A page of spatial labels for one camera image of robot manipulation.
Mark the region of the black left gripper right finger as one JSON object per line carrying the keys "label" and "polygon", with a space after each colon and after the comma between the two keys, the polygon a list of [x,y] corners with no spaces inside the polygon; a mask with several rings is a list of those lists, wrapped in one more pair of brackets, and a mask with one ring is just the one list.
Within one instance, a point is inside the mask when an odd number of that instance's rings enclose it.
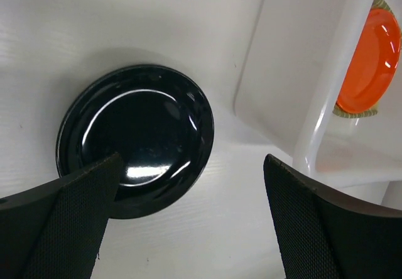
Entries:
{"label": "black left gripper right finger", "polygon": [[264,183],[286,278],[401,278],[401,211],[357,199],[268,154]]}

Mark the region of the black round dish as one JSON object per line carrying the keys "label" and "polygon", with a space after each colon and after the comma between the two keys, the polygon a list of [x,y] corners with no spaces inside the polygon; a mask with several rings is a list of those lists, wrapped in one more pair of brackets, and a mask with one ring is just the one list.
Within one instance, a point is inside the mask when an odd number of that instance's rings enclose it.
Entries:
{"label": "black round dish", "polygon": [[214,116],[201,88],[162,65],[119,68],[91,83],[60,125],[61,176],[119,154],[123,161],[113,219],[159,212],[183,197],[203,172]]}

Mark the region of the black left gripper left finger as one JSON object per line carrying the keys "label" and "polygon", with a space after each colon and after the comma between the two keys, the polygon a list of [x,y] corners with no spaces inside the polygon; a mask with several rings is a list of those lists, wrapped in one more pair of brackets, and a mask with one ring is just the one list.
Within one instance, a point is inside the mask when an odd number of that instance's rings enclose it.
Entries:
{"label": "black left gripper left finger", "polygon": [[117,154],[1,199],[1,278],[90,278],[119,185]]}

